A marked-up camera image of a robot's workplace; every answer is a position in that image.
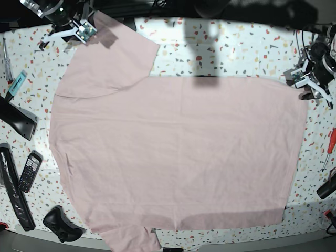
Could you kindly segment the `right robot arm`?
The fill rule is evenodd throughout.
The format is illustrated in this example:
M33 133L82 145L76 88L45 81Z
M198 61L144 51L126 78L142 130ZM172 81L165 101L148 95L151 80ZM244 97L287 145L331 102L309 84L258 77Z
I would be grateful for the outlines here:
M56 38L75 37L85 43L78 32L82 29L81 18L85 9L85 1L20 1L39 18L51 21L51 31L44 35L39 44L40 50Z

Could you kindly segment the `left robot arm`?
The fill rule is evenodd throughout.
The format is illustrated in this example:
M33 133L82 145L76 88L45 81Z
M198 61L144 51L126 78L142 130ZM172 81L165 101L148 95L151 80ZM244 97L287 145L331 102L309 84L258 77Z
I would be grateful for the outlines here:
M335 80L335 24L327 28L310 45L304 46L308 66L306 72L309 78L316 83L312 93L316 99L324 98L330 109L333 108L333 98L329 91L329 84Z

